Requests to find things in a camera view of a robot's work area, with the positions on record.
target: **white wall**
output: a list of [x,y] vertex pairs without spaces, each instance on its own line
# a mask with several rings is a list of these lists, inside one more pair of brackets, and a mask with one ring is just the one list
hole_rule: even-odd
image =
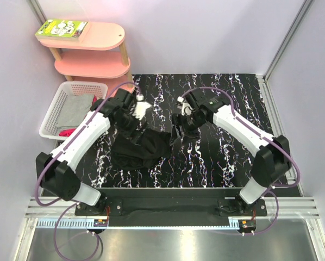
[[325,0],[315,1],[269,84],[325,229]]
[[36,182],[35,157],[51,140],[38,129],[64,78],[34,37],[39,24],[26,0],[0,1],[0,260],[12,260]]
[[132,73],[267,70],[303,0],[39,0],[47,18],[123,26]]

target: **black marble surface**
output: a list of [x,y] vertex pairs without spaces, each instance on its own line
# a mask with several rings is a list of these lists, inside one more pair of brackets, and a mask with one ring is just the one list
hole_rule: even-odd
[[[271,133],[258,81],[254,74],[153,74],[136,75],[146,101],[153,109],[146,115],[150,127],[171,131],[176,101],[186,90],[215,86],[235,101],[236,110],[250,122]],[[93,187],[189,188],[242,187],[250,177],[252,155],[226,131],[209,123],[200,128],[201,139],[184,146],[172,158],[162,158],[151,169],[122,171],[110,161],[116,131],[100,137],[80,161],[76,174]]]

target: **wooden shelf leg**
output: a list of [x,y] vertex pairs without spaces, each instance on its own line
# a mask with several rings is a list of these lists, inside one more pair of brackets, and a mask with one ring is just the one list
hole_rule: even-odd
[[[132,79],[132,74],[131,74],[131,70],[129,70],[127,73],[126,73],[126,77],[128,78],[128,81],[129,82],[133,82],[134,80]],[[134,89],[135,86],[133,84],[128,84],[128,87]]]
[[132,80],[131,70],[129,70],[129,71],[126,73],[126,76],[128,77],[128,81],[129,81],[129,82],[133,82],[133,81],[134,81],[134,80]]
[[129,65],[129,58],[128,58],[128,52],[126,51],[125,42],[122,42],[119,45],[119,49],[120,49],[123,65],[128,66]]
[[[62,60],[61,50],[59,48],[50,47],[49,49],[52,52],[56,61]],[[65,75],[65,78],[66,78],[66,80],[73,80],[72,76],[69,76],[69,75]]]

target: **metal floor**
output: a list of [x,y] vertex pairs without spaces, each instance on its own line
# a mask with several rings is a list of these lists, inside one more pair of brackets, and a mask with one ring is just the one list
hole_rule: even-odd
[[[257,231],[270,223],[258,220]],[[58,245],[81,232],[79,229],[60,229]],[[93,260],[144,260],[144,261],[315,261],[317,260],[304,220],[278,220],[267,233],[242,237],[223,235],[213,231],[133,231],[107,230],[100,234],[103,253]],[[82,260],[96,246],[96,239],[81,235],[61,248],[69,259]],[[53,246],[53,229],[36,229],[30,248],[29,261],[61,260]]]

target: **red cloth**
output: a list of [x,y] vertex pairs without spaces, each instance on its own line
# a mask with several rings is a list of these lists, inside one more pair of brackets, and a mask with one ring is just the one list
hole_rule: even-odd
[[[97,97],[96,97],[96,95],[93,96],[92,104],[94,104],[95,102],[97,102]],[[59,133],[59,136],[62,136],[62,137],[69,137],[69,136],[71,136],[71,134],[72,134],[75,130],[76,130],[76,129],[66,129],[66,130],[63,130],[62,132]]]

